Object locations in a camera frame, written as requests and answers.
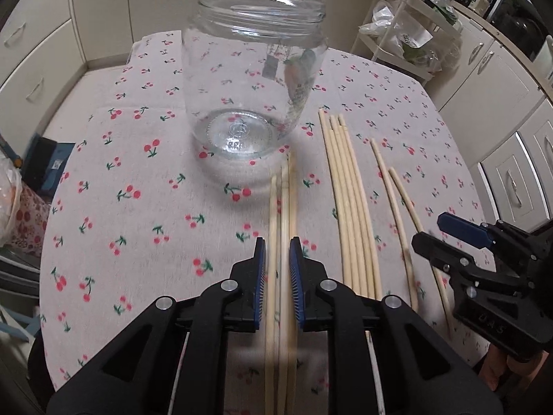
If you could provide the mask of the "white rolling storage cart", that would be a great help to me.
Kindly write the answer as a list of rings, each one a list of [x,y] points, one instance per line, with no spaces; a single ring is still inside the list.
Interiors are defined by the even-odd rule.
[[[426,84],[458,65],[461,31],[452,0],[372,0],[350,52]]]

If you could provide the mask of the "blue dustpan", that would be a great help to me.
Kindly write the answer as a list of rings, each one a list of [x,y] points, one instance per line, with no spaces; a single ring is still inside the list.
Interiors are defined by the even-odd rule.
[[[75,144],[33,137],[21,169],[22,180],[41,198],[51,201]]]

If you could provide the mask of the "floral trash bin with bag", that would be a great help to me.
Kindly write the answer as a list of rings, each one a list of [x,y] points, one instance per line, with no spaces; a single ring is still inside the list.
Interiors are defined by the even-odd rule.
[[[1,156],[1,246],[41,256],[50,206],[21,179],[21,173]]]

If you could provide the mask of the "clear glass jar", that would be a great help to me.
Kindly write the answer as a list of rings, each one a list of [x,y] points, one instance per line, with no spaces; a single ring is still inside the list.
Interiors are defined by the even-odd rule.
[[[183,33],[183,92],[195,139],[244,159],[283,144],[327,51],[324,17],[324,0],[198,0]]]

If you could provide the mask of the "cherry print tablecloth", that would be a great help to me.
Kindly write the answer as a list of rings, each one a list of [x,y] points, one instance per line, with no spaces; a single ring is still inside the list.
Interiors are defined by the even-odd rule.
[[[181,37],[152,35],[101,92],[77,106],[86,124],[56,190],[41,256],[39,306],[54,391],[157,297],[184,300],[228,277],[269,230],[270,182],[296,157],[297,236],[340,279],[331,174],[318,110],[350,132],[377,246],[382,290],[409,295],[399,237],[372,151],[393,167],[424,229],[448,212],[484,216],[474,182],[420,83],[330,50],[298,128],[265,158],[227,160],[189,131]]]

